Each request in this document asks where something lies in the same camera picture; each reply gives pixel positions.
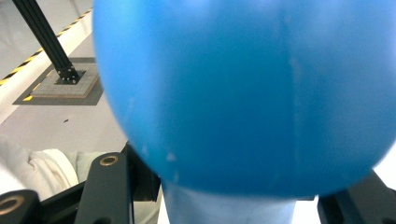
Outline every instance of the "blue balloon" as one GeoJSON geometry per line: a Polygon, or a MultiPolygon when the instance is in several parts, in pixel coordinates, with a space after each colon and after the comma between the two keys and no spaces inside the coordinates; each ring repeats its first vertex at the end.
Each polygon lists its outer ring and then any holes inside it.
{"type": "Polygon", "coordinates": [[[396,136],[396,2],[97,0],[111,108],[184,188],[296,197],[350,186],[396,136]]]}

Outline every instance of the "floor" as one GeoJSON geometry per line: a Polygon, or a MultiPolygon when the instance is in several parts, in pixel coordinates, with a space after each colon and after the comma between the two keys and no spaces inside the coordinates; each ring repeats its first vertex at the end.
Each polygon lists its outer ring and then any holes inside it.
{"type": "MultiPolygon", "coordinates": [[[[92,0],[37,0],[55,34],[92,7],[92,0]]],[[[60,37],[70,58],[94,57],[91,13],[60,37]]],[[[0,80],[34,54],[40,46],[11,0],[0,0],[0,80]]],[[[39,54],[0,86],[0,134],[33,150],[119,151],[126,142],[102,95],[97,105],[13,105],[38,75],[50,65],[39,54]]],[[[396,149],[377,168],[384,181],[396,189],[396,149]]],[[[294,224],[319,223],[316,202],[297,204],[294,224]]]]}

